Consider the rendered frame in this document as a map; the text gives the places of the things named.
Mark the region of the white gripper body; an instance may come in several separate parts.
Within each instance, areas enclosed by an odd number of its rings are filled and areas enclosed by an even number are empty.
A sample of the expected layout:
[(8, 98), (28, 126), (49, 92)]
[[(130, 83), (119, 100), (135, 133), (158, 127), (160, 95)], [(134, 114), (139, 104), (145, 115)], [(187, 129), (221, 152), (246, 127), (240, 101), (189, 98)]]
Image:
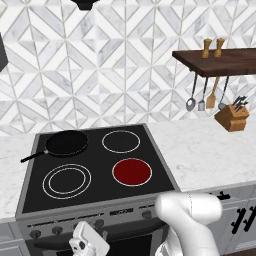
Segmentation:
[(109, 244), (85, 221), (73, 232), (73, 256), (106, 256)]

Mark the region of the black and steel stove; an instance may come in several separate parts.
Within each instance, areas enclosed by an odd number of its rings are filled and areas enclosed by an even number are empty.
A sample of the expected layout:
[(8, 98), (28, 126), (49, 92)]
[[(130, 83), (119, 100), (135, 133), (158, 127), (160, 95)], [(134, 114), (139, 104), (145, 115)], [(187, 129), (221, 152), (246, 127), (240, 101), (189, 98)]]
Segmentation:
[[(52, 228), (72, 233), (73, 225), (98, 219), (104, 226), (148, 220), (162, 192), (179, 190), (145, 124), (87, 129), (88, 146), (80, 154), (57, 158), (49, 154), (28, 162), (15, 219), (31, 256), (72, 256), (72, 249), (43, 250), (30, 236), (54, 235)], [(153, 256), (168, 226), (145, 235), (108, 242), (107, 256)]]

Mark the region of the grey cupboard run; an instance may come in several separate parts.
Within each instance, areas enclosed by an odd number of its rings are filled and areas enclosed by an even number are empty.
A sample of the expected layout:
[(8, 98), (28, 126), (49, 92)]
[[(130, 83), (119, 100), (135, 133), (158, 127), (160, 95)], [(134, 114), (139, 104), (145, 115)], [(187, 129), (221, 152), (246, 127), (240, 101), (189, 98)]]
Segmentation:
[(0, 222), (0, 256), (30, 256), (16, 222)]

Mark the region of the black frying pan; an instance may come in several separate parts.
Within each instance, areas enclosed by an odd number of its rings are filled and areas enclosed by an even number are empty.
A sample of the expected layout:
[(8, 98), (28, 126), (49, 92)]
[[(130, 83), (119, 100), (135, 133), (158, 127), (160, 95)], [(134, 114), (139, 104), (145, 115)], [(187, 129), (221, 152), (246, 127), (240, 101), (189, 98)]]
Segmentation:
[(81, 153), (88, 146), (88, 136), (77, 130), (66, 130), (52, 134), (44, 143), (44, 150), (20, 160), (21, 163), (41, 155), (50, 154), (57, 158), (66, 158)]

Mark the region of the grey cupboard door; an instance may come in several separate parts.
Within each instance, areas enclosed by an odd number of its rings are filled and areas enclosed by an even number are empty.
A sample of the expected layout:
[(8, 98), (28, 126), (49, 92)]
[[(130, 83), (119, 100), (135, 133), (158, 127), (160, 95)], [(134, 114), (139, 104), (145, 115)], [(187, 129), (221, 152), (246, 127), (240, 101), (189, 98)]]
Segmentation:
[(226, 253), (229, 243), (233, 237), (233, 223), (236, 222), (239, 217), (238, 210), (242, 210), (246, 205), (246, 200), (223, 204), (221, 218), (217, 222), (208, 225), (208, 228), (213, 233), (220, 255), (224, 255)]
[(244, 231), (246, 224), (243, 223), (244, 220), (249, 219), (252, 213), (252, 211), (249, 210), (251, 206), (256, 206), (256, 198), (252, 198), (248, 201), (245, 207), (246, 213), (237, 230), (237, 233), (233, 234), (228, 249), (226, 250), (227, 254), (256, 248), (256, 218), (254, 219), (248, 232)]

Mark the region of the grey drawer front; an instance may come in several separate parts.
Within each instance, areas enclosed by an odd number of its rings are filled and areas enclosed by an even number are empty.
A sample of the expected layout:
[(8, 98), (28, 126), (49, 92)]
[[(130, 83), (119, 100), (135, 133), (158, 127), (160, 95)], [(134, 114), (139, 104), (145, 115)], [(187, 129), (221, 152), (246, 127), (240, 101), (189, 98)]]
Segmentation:
[(241, 187), (221, 188), (216, 190), (202, 190), (202, 193), (211, 194), (217, 197), (220, 191), (223, 191), (225, 194), (230, 194), (230, 199), (220, 201), (224, 208), (231, 208), (238, 206), (239, 204), (247, 204), (247, 201), (254, 191), (254, 186), (245, 185)]

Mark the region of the hanging steel spoon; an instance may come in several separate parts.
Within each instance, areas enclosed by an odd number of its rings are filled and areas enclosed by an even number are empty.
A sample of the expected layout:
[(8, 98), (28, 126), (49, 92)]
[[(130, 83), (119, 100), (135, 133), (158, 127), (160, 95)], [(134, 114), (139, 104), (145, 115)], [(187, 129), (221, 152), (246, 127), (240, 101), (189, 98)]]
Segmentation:
[[(193, 93), (195, 92), (195, 87), (196, 87), (196, 84), (197, 84), (197, 76), (198, 76), (198, 74), (195, 74), (194, 82), (193, 82), (193, 88), (192, 88)], [(186, 102), (186, 109), (188, 111), (192, 111), (195, 107), (195, 104), (196, 104), (196, 100), (194, 99), (194, 94), (193, 93), (191, 94), (191, 97)]]

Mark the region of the hanging steel spatula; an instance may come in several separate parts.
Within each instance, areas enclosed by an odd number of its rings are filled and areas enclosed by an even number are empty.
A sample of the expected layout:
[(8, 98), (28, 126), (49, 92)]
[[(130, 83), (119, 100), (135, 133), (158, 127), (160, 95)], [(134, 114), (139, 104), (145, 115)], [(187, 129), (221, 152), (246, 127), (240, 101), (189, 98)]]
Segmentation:
[(205, 100), (204, 100), (204, 98), (205, 98), (207, 84), (208, 84), (208, 77), (206, 77), (206, 79), (205, 79), (202, 99), (198, 103), (198, 111), (204, 111), (205, 110)]

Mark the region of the hanging wooden spatula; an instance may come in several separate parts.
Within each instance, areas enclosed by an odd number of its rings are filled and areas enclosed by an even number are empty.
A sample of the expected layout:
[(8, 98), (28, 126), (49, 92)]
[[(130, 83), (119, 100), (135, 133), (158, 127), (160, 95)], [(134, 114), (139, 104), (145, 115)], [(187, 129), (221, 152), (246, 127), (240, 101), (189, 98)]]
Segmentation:
[(215, 83), (212, 89), (211, 94), (208, 96), (207, 101), (206, 101), (206, 108), (207, 109), (212, 109), (215, 106), (215, 100), (216, 100), (216, 96), (215, 96), (215, 90), (217, 88), (218, 82), (219, 82), (220, 77), (217, 77), (215, 79)]

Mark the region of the wooden knife block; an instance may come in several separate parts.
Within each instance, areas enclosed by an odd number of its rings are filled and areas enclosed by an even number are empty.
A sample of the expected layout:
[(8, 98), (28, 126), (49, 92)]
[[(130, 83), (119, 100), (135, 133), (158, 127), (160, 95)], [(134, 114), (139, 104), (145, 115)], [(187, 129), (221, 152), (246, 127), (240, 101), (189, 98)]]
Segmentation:
[(228, 132), (243, 131), (249, 117), (246, 105), (246, 96), (239, 96), (232, 104), (221, 109), (214, 118)]

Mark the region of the hanging steel ladle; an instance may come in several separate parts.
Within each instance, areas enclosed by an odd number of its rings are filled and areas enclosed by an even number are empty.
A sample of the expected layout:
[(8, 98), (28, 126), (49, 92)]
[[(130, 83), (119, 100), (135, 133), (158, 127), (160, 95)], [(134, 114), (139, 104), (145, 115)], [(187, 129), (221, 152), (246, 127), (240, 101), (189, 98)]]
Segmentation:
[(228, 86), (228, 82), (229, 82), (229, 76), (226, 77), (226, 80), (225, 80), (225, 85), (224, 85), (224, 88), (223, 88), (223, 93), (222, 93), (222, 97), (220, 99), (220, 102), (218, 104), (218, 109), (219, 110), (222, 110), (225, 108), (226, 104), (224, 104), (222, 101), (223, 101), (223, 98), (225, 96), (225, 92), (226, 92), (226, 89), (227, 89), (227, 86)]

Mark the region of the wooden pepper mill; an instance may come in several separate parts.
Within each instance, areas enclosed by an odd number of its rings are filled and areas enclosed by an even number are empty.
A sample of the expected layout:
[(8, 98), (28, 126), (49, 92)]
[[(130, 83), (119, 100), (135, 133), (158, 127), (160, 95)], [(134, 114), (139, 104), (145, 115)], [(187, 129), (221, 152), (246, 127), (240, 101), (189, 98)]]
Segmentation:
[(210, 48), (211, 43), (212, 43), (212, 39), (210, 39), (210, 38), (204, 39), (204, 48), (202, 51), (202, 58), (208, 58), (209, 48)]
[(224, 42), (225, 42), (224, 38), (217, 38), (216, 50), (214, 52), (214, 57), (215, 58), (221, 57), (221, 49), (222, 49), (222, 45), (224, 44)]

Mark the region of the black range hood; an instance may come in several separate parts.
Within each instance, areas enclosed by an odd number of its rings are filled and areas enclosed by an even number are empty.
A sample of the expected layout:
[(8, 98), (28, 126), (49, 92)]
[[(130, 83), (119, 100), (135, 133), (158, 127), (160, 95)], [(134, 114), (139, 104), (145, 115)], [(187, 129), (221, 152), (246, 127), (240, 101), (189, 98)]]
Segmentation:
[(93, 7), (93, 4), (98, 0), (71, 0), (76, 3), (78, 8), (82, 11), (90, 11)]

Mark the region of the dark grey wall unit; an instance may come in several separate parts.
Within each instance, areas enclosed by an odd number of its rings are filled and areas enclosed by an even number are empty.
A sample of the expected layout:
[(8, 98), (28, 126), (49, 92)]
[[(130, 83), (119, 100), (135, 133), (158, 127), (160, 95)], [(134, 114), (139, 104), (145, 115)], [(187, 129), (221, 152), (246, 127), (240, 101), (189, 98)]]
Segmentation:
[(2, 35), (0, 33), (0, 72), (7, 66), (8, 58), (5, 51)]

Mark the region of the dark wooden wall shelf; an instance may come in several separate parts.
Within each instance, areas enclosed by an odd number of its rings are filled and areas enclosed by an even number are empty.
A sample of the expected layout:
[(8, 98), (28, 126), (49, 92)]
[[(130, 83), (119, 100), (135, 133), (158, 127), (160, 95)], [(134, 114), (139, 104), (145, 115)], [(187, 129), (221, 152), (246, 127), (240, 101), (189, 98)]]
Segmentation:
[(173, 51), (172, 56), (201, 77), (256, 74), (256, 48), (222, 49), (219, 58), (213, 50), (208, 58), (201, 50)]

